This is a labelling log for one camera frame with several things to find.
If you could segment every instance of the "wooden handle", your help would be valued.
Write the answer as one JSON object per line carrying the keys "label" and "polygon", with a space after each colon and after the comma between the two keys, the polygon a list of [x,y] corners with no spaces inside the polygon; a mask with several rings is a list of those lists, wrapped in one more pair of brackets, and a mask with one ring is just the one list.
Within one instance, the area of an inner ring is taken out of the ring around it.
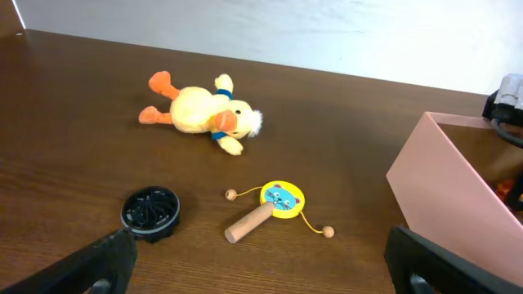
{"label": "wooden handle", "polygon": [[266,202],[249,212],[249,214],[242,217],[241,220],[236,221],[232,226],[226,229],[227,240],[231,243],[238,242],[248,234],[248,232],[272,216],[273,209],[275,209],[275,205],[272,202]]}

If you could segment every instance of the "duck's orange beak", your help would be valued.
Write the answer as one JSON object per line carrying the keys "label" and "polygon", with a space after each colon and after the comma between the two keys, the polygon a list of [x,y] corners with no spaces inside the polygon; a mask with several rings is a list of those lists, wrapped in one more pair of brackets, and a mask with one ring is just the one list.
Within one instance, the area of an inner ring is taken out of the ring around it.
{"label": "duck's orange beak", "polygon": [[238,118],[235,113],[226,110],[216,115],[214,123],[219,131],[233,131],[238,125]]}

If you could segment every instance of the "pink box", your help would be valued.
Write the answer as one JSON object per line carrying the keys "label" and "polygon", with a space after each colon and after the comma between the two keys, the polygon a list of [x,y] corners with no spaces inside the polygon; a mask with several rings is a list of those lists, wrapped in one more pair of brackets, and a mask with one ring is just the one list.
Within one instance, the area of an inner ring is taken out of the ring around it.
{"label": "pink box", "polygon": [[424,113],[387,179],[412,231],[523,287],[523,225],[489,186],[519,172],[483,118]]}

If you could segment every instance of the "wooden bead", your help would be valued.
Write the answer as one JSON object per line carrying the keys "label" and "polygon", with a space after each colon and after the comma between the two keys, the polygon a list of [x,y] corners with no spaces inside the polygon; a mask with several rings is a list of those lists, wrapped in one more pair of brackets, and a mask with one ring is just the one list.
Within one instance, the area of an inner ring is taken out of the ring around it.
{"label": "wooden bead", "polygon": [[233,190],[233,189],[228,189],[227,192],[226,192],[226,198],[227,200],[230,200],[230,201],[233,201],[236,199],[236,191]]}
{"label": "wooden bead", "polygon": [[324,234],[326,238],[332,238],[334,236],[333,227],[326,226],[324,227],[324,229],[321,230],[321,232]]}

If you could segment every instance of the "brown table surface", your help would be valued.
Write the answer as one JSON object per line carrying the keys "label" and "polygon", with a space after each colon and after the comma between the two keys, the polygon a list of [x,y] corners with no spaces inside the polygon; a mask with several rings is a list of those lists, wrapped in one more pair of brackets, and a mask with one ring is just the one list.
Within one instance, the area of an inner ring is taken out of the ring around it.
{"label": "brown table surface", "polygon": [[[140,125],[170,100],[147,86],[214,91],[260,109],[239,157],[209,135]],[[391,293],[382,254],[405,222],[385,174],[423,111],[480,115],[480,95],[281,65],[27,31],[0,40],[0,288],[122,227],[133,190],[164,185],[181,200],[176,233],[138,243],[129,293]],[[226,189],[289,180],[306,195],[299,218],[269,219],[237,244],[223,231],[259,205]]]}

